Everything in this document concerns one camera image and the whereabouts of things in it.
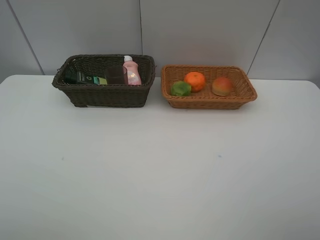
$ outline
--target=lime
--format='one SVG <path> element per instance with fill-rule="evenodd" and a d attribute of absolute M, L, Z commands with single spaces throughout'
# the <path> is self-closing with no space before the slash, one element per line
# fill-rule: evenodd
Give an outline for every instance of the lime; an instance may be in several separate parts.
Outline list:
<path fill-rule="evenodd" d="M 191 93 L 191 85 L 185 81 L 177 81 L 171 87 L 171 95 L 178 97 L 187 97 Z"/>

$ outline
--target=table surface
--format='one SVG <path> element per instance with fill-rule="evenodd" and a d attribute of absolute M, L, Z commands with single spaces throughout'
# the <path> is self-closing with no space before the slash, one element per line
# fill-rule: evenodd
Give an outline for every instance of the table surface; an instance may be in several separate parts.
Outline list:
<path fill-rule="evenodd" d="M 76 108 L 0 84 L 3 240 L 320 239 L 320 90 L 252 80 L 239 110 Z"/>

